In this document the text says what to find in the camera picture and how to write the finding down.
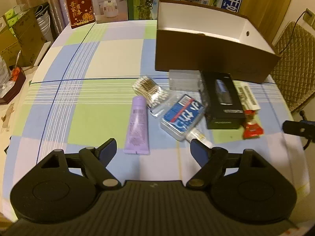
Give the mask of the purple cosmetic tube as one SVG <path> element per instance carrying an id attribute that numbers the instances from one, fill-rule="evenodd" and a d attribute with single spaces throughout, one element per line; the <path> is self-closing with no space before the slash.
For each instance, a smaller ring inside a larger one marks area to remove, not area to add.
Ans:
<path id="1" fill-rule="evenodd" d="M 135 96 L 132 100 L 124 152 L 149 155 L 147 102 L 144 96 Z"/>

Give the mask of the white small tube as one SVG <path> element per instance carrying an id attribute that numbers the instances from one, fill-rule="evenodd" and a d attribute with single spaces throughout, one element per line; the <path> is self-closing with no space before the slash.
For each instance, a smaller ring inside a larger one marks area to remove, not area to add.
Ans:
<path id="1" fill-rule="evenodd" d="M 193 139 L 199 140 L 201 143 L 203 143 L 208 148 L 212 148 L 213 144 L 205 137 L 205 135 L 199 131 L 196 127 L 191 129 L 185 136 L 185 139 L 191 143 Z"/>

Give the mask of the blue floss pick pack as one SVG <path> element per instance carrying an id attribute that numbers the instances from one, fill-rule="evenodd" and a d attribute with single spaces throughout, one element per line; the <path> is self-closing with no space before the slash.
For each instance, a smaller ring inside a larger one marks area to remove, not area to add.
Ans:
<path id="1" fill-rule="evenodd" d="M 177 141 L 182 141 L 197 125 L 205 106 L 188 94 L 183 94 L 164 112 L 160 127 Z"/>

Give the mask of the black razor box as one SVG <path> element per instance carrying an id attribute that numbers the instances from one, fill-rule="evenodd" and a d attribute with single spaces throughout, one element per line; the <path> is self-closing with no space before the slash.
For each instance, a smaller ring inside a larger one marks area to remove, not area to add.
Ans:
<path id="1" fill-rule="evenodd" d="M 238 129 L 245 114 L 231 75 L 202 71 L 200 77 L 207 129 Z"/>

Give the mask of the red snack packet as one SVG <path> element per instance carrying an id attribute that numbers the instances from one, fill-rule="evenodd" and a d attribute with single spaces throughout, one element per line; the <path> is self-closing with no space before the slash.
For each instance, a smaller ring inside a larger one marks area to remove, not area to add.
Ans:
<path id="1" fill-rule="evenodd" d="M 255 111 L 254 110 L 245 110 L 245 121 L 243 124 L 244 132 L 243 139 L 250 139 L 260 137 L 264 134 L 264 129 L 258 124 L 255 120 Z"/>

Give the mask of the checkered tablecloth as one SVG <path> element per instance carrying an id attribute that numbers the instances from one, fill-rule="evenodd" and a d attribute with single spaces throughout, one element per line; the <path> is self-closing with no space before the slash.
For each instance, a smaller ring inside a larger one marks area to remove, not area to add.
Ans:
<path id="1" fill-rule="evenodd" d="M 125 180 L 186 183 L 199 169 L 188 142 L 178 142 L 149 116 L 149 155 L 124 153 L 134 97 L 132 85 L 150 76 L 168 87 L 168 74 L 155 70 L 154 20 L 66 27 L 26 82 L 26 96 L 14 109 L 13 132 L 4 168 L 2 212 L 14 184 L 54 149 L 75 153 L 114 138 L 118 151 L 108 170 Z"/>

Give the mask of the cotton swabs bag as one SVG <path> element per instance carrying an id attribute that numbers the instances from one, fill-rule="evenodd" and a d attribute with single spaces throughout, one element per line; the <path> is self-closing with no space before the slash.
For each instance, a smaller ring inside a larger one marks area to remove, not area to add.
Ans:
<path id="1" fill-rule="evenodd" d="M 134 92 L 138 96 L 143 96 L 152 116 L 160 116 L 164 110 L 171 95 L 170 92 L 158 85 L 149 76 L 138 78 L 133 86 Z"/>

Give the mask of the clear plastic container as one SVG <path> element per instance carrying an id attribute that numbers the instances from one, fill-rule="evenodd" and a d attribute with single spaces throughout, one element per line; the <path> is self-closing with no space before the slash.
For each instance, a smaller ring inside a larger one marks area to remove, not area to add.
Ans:
<path id="1" fill-rule="evenodd" d="M 198 70 L 169 70 L 169 88 L 174 91 L 199 91 L 201 74 Z"/>

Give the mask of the dark wooden tray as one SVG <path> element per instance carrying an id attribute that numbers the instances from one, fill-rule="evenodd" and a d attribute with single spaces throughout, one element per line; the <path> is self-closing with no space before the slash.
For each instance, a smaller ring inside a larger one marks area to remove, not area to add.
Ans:
<path id="1" fill-rule="evenodd" d="M 9 104 L 21 91 L 26 80 L 21 67 L 13 70 L 10 80 L 1 87 L 1 105 Z"/>

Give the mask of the brown open cardboard box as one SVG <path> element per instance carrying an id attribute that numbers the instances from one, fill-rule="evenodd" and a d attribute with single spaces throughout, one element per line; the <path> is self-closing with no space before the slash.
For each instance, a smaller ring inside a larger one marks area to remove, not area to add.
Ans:
<path id="1" fill-rule="evenodd" d="M 280 59 L 272 44 L 241 14 L 160 0 L 157 16 L 157 71 L 213 71 L 261 84 Z"/>

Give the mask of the brown cardboard carton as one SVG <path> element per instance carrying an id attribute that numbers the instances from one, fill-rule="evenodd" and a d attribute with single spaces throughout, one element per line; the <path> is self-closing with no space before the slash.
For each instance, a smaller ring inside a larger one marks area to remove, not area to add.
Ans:
<path id="1" fill-rule="evenodd" d="M 34 66 L 46 42 L 33 8 L 19 4 L 1 16 L 1 59 L 9 68 Z"/>

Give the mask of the red gift box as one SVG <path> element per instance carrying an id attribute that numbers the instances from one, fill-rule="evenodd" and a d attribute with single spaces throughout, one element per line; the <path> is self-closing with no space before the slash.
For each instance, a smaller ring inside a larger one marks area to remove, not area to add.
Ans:
<path id="1" fill-rule="evenodd" d="M 92 0 L 66 0 L 72 29 L 95 22 Z"/>

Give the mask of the stacked white bowls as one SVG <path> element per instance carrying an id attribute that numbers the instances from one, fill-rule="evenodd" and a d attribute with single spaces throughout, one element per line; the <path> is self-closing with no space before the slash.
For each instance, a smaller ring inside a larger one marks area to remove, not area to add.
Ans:
<path id="1" fill-rule="evenodd" d="M 34 8 L 35 17 L 39 28 L 45 37 L 46 41 L 54 42 L 53 34 L 52 34 L 52 23 L 49 15 L 49 4 L 43 3 Z"/>

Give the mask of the white humidifier box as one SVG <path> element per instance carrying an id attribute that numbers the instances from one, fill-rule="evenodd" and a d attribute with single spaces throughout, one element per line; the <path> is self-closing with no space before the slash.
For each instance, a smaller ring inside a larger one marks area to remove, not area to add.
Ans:
<path id="1" fill-rule="evenodd" d="M 127 0 L 92 0 L 96 23 L 128 21 Z"/>

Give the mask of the wall power socket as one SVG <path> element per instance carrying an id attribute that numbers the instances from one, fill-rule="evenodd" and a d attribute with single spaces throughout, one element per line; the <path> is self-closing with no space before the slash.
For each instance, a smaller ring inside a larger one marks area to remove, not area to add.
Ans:
<path id="1" fill-rule="evenodd" d="M 309 25 L 309 26 L 312 26 L 313 23 L 314 23 L 314 13 L 306 8 L 305 9 L 305 12 L 303 14 L 303 20 Z"/>

